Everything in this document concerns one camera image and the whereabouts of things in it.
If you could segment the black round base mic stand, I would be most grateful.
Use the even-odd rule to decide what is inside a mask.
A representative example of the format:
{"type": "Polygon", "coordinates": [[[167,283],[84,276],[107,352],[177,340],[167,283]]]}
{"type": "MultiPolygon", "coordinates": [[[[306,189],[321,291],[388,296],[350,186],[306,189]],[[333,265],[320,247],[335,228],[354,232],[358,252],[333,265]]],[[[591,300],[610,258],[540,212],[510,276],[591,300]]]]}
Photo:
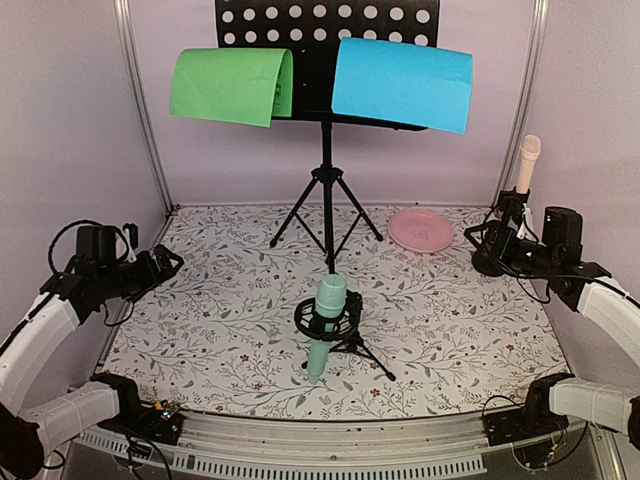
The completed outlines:
{"type": "Polygon", "coordinates": [[[503,257],[517,234],[517,230],[510,224],[518,224],[524,220],[524,208],[529,194],[529,191],[518,193],[516,188],[502,190],[484,221],[464,230],[464,237],[475,248],[471,261],[477,272],[489,277],[514,275],[509,260],[504,260],[503,257]]]}

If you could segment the beige toy microphone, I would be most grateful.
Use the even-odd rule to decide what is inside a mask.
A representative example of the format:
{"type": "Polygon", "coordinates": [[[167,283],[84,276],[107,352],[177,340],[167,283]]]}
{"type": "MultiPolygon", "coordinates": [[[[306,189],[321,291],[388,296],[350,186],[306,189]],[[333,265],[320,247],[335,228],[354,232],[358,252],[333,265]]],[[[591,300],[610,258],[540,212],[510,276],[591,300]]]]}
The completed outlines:
{"type": "Polygon", "coordinates": [[[526,135],[520,147],[521,161],[516,192],[526,194],[530,189],[536,162],[541,154],[541,140],[536,135],[526,135]]]}

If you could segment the mint green toy microphone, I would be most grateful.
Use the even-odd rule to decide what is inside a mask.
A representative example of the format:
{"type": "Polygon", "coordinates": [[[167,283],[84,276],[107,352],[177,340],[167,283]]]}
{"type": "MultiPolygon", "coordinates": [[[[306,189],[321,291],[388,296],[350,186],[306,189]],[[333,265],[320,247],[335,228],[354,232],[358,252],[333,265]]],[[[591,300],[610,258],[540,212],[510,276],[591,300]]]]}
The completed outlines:
{"type": "MultiPolygon", "coordinates": [[[[335,320],[342,314],[346,304],[347,283],[338,274],[325,275],[319,285],[314,301],[312,319],[315,332],[323,335],[333,332],[335,320]]],[[[315,385],[324,373],[331,343],[324,340],[312,339],[307,362],[309,383],[315,385]]]]}

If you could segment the black shock mount tripod stand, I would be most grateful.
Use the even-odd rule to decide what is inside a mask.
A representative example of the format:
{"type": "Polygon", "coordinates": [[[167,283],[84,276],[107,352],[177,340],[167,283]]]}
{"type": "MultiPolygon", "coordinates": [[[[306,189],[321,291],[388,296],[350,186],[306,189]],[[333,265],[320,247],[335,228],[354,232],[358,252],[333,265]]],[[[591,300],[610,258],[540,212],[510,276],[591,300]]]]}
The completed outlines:
{"type": "MultiPolygon", "coordinates": [[[[313,327],[315,321],[312,319],[315,299],[309,298],[301,302],[294,311],[294,323],[297,330],[310,340],[324,340],[331,343],[331,353],[346,353],[357,355],[361,358],[372,361],[378,366],[384,375],[395,381],[396,376],[386,368],[381,361],[366,346],[364,338],[359,331],[361,314],[363,309],[362,296],[352,291],[346,292],[346,304],[342,314],[335,320],[333,332],[326,332],[320,335],[313,327]]],[[[307,360],[302,364],[302,368],[307,372],[307,360]]]]}

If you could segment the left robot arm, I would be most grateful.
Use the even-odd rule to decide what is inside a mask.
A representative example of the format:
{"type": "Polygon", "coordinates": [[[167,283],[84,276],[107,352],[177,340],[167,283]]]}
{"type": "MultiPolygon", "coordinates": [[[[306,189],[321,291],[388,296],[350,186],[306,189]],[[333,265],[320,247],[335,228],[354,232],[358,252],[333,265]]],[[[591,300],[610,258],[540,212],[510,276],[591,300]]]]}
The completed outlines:
{"type": "Polygon", "coordinates": [[[144,434],[166,414],[144,406],[136,383],[97,374],[79,389],[36,407],[24,405],[36,377],[58,346],[107,301],[134,303],[183,267],[181,256],[162,245],[137,255],[78,250],[39,296],[1,346],[1,466],[32,479],[45,460],[87,428],[105,423],[130,435],[144,434]]]}

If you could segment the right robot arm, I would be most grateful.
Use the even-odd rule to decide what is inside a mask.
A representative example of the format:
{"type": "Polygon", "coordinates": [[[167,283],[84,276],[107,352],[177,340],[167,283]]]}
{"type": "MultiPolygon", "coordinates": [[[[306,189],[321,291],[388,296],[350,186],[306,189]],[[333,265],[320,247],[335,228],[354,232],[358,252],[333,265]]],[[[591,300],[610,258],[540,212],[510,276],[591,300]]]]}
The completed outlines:
{"type": "Polygon", "coordinates": [[[542,237],[517,236],[505,220],[465,230],[474,267],[545,284],[552,325],[570,372],[532,381],[522,406],[483,417],[491,445],[564,429],[571,417],[639,444],[639,303],[595,262],[582,259],[580,214],[552,208],[542,237]]]}

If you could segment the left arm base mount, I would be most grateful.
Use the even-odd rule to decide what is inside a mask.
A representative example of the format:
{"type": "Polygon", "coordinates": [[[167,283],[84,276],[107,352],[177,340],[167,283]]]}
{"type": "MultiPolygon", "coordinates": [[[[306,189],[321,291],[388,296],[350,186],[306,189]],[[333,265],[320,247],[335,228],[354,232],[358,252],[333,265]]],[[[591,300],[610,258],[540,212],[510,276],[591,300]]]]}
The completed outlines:
{"type": "Polygon", "coordinates": [[[111,432],[148,439],[154,443],[177,446],[184,420],[185,416],[179,409],[175,409],[167,401],[162,401],[154,406],[127,408],[114,418],[100,422],[98,426],[111,432]]]}

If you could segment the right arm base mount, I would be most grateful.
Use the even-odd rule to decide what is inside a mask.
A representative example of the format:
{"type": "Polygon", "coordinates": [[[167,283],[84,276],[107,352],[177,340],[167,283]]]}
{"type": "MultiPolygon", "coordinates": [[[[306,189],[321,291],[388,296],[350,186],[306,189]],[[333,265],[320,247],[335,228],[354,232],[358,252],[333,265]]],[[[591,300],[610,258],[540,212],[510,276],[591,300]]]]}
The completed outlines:
{"type": "Polygon", "coordinates": [[[552,463],[569,427],[566,416],[531,413],[525,407],[483,412],[482,421],[489,445],[512,446],[516,460],[531,470],[552,463]]]}

